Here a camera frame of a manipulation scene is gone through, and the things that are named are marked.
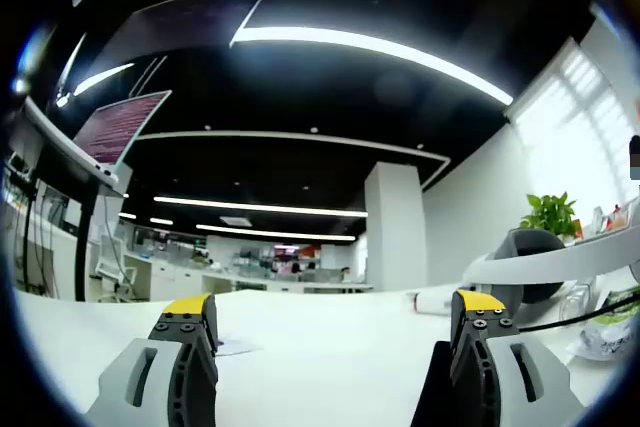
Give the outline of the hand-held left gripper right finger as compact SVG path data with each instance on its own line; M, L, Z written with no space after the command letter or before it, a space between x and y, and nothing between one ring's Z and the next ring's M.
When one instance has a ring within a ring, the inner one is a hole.
M569 370L503 302L453 292L450 339L434 345L413 426L572 426L584 410Z

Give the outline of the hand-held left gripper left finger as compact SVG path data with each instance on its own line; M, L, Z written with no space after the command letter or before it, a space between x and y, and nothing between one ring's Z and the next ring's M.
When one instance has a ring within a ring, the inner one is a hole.
M211 293L171 302L99 376L93 426L214 426L219 346Z

